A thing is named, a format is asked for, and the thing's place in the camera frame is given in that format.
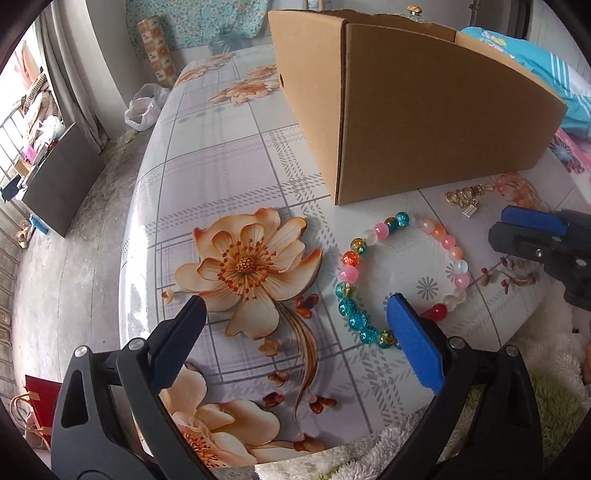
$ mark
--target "floor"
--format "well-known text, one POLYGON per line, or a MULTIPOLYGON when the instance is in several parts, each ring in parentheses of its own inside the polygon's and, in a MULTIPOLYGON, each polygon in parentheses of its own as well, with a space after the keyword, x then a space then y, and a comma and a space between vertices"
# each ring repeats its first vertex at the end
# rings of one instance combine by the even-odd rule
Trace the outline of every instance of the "floor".
MULTIPOLYGON (((122 239, 135 179, 151 129, 129 144, 112 142, 106 164, 66 238, 35 232, 24 252, 12 304, 12 358, 24 375, 61 381, 79 345, 119 349, 118 288, 122 239)), ((258 479, 253 467, 220 469, 227 480, 258 479)))

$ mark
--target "curtain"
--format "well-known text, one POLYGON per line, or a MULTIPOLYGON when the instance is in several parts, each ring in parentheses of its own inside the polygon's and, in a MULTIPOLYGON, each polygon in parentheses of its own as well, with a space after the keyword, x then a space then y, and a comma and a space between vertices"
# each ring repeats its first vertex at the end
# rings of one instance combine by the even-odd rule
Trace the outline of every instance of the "curtain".
POLYGON ((76 124, 90 146, 100 153, 104 144, 99 136, 98 120, 90 106, 86 88, 76 65, 61 24, 59 2, 54 1, 35 20, 35 33, 51 91, 60 108, 66 127, 76 124))

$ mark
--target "bracelet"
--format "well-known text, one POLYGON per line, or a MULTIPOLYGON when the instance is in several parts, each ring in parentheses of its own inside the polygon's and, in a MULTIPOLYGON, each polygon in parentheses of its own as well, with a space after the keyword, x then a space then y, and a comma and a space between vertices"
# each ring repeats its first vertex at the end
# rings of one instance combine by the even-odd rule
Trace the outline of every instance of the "bracelet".
POLYGON ((383 223, 375 225, 372 230, 363 232, 360 238, 354 238, 350 245, 351 250, 345 252, 342 257, 343 267, 339 274, 341 282, 335 288, 336 296, 340 298, 339 313, 348 319, 349 327, 359 332, 359 339, 362 343, 377 343, 380 348, 389 348, 391 346, 400 348, 392 330, 388 329, 379 332, 376 327, 370 324, 368 315, 358 309, 358 302, 354 297, 355 282, 359 278, 357 265, 359 265, 361 257, 378 240, 386 240, 399 227, 408 225, 420 228, 441 243, 442 247, 448 251, 449 258, 453 261, 453 272, 455 274, 454 284, 456 289, 453 294, 443 297, 442 303, 436 303, 421 317, 440 322, 447 316, 448 312, 452 312, 458 304, 466 300, 465 290, 470 284, 470 274, 468 273, 468 263, 463 259, 464 252, 456 244, 456 239, 447 233, 443 225, 430 218, 421 218, 417 215, 409 216, 406 212, 398 212, 394 217, 388 217, 383 223))

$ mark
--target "orange bead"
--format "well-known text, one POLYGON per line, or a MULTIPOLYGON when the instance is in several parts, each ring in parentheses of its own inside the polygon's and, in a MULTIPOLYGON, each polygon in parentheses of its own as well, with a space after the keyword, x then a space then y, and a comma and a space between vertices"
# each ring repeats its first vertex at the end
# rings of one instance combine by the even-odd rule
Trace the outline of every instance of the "orange bead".
POLYGON ((433 228, 433 231, 431 232, 431 236, 438 242, 440 242, 441 239, 446 235, 447 230, 445 230, 445 227, 439 223, 433 228))
POLYGON ((455 261, 461 260, 464 258, 464 250, 462 250, 460 247, 453 247, 449 251, 449 258, 455 261))
POLYGON ((350 265, 351 267, 356 267, 359 265, 359 254, 357 252, 353 252, 349 250, 343 254, 343 263, 345 265, 350 265))

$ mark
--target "cylindrical container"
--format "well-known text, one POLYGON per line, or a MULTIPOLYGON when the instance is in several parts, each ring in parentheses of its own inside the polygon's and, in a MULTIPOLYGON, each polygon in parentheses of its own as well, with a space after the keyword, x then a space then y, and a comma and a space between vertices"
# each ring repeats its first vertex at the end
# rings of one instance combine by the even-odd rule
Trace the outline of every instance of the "cylindrical container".
POLYGON ((178 77, 177 69, 164 39, 160 19, 157 15, 146 18, 138 23, 138 29, 158 83, 166 88, 174 87, 178 77))

